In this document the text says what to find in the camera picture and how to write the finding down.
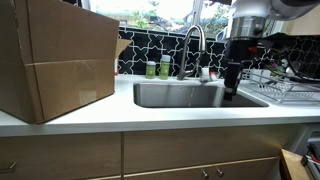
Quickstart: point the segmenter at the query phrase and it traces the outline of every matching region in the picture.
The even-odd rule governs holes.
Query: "window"
[[[215,36],[228,22],[228,5],[209,0],[82,0],[83,7],[120,21],[120,26],[185,34],[200,24]]]

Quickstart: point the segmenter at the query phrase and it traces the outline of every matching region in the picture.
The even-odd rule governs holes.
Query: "stainless steel sink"
[[[224,101],[223,86],[139,83],[134,85],[134,103],[146,108],[268,107],[244,94]]]

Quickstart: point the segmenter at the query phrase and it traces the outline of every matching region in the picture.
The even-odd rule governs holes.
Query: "drawer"
[[[270,180],[278,158],[237,161],[206,166],[125,175],[125,180]]]
[[[212,173],[212,166],[207,165],[125,175],[124,180],[209,180]]]
[[[213,165],[212,178],[217,180],[270,180],[279,167],[279,158],[266,158]]]
[[[0,179],[83,179],[117,176],[120,133],[0,138],[0,169],[16,162]]]
[[[274,157],[296,125],[223,127],[124,133],[124,173]]]

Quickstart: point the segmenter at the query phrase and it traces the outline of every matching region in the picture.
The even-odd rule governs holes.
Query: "bottle cap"
[[[170,62],[171,56],[169,55],[162,55],[161,61],[163,62]]]
[[[155,66],[155,65],[156,65],[156,62],[154,62],[154,61],[148,61],[148,62],[147,62],[147,65],[148,65],[148,66]]]

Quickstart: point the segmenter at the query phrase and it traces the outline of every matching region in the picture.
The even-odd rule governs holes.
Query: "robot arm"
[[[292,20],[303,16],[320,4],[320,0],[233,0],[226,36],[225,97],[232,100],[241,79],[242,61],[253,60],[258,39],[262,37],[267,19]]]

